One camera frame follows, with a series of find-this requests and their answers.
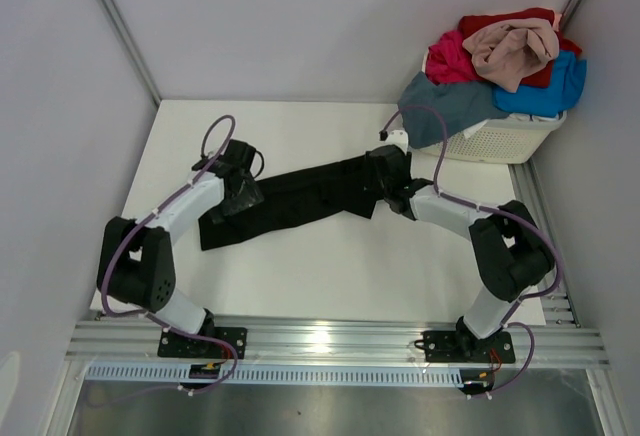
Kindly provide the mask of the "black t shirt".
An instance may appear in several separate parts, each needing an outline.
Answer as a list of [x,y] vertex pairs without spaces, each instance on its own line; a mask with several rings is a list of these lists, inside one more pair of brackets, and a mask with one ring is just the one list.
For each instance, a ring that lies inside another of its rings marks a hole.
[[363,156],[262,179],[257,188],[262,199],[252,206],[235,214],[212,208],[199,218],[203,251],[300,227],[340,212],[369,219],[383,199],[382,192],[367,181]]

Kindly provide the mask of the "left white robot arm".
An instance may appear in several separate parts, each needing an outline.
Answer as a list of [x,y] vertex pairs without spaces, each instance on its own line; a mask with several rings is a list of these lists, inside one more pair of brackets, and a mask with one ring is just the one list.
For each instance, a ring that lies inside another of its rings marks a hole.
[[264,200],[251,173],[261,157],[253,146],[231,140],[217,158],[202,157],[187,183],[149,215],[112,218],[96,282],[104,312],[118,314],[110,299],[132,305],[126,316],[147,316],[181,335],[180,344],[192,356],[209,354],[216,342],[214,317],[177,289],[173,247],[201,217],[222,223]]

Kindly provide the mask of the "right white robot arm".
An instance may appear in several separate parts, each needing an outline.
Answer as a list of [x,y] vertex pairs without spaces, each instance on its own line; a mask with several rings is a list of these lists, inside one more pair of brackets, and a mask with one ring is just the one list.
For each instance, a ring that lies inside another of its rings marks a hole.
[[365,154],[368,184],[390,209],[412,221],[444,228],[471,244],[483,287],[456,323],[455,347],[467,360],[486,354],[495,336],[551,272],[557,251],[527,207],[512,200],[490,207],[444,192],[437,181],[411,175],[411,155],[392,145]]

